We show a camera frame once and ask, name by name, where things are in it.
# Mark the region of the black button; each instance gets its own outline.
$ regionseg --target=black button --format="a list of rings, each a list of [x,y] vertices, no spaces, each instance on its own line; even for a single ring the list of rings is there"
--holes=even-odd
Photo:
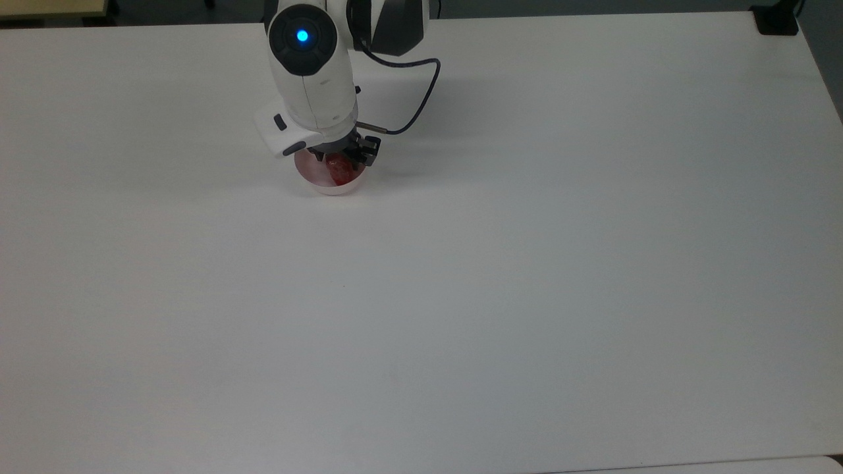
[[[304,147],[308,146],[305,142],[298,142],[290,148],[282,151],[281,154],[284,156],[290,156],[291,154],[296,153],[298,150],[303,149]]]
[[[275,124],[278,125],[278,130],[281,130],[282,132],[287,130],[287,124],[284,123],[284,119],[281,118],[281,114],[275,114],[272,119],[275,120]]]

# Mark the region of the robotic arm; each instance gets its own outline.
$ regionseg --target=robotic arm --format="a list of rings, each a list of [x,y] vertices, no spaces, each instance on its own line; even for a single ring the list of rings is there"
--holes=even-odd
[[[270,150],[287,156],[308,148],[317,159],[344,153],[369,166],[380,139],[358,127],[396,134],[412,125],[438,76],[438,60],[393,63],[373,53],[402,55],[424,37],[428,0],[266,0],[265,23],[272,76],[280,97],[255,114]],[[357,92],[348,55],[354,48],[393,67],[436,63],[427,96],[406,127],[397,132],[357,122]]]

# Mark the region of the gray floor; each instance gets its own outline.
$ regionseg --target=gray floor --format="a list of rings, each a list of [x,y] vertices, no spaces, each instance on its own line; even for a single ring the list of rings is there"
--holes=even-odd
[[[432,10],[436,1],[431,0]],[[442,18],[480,18],[601,13],[745,11],[750,5],[774,0],[442,0]],[[217,0],[208,10],[202,0],[118,0],[118,25],[245,23],[260,20],[263,0]],[[48,26],[68,26],[74,20],[50,20]],[[843,117],[843,0],[807,0],[799,19]]]

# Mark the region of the strawberry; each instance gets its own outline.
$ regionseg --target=strawberry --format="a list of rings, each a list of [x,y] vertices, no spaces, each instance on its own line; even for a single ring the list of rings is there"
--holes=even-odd
[[[354,181],[360,175],[352,166],[352,161],[342,153],[332,153],[325,156],[325,166],[328,167],[330,178],[337,186]]]

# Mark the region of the table surface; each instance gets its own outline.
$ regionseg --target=table surface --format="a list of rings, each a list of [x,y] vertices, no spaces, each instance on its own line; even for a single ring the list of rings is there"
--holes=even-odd
[[[105,14],[107,0],[2,0],[0,19]]]
[[[6,474],[843,452],[843,127],[749,13],[433,21],[322,197],[259,24],[0,31]],[[352,55],[394,127],[431,70]]]

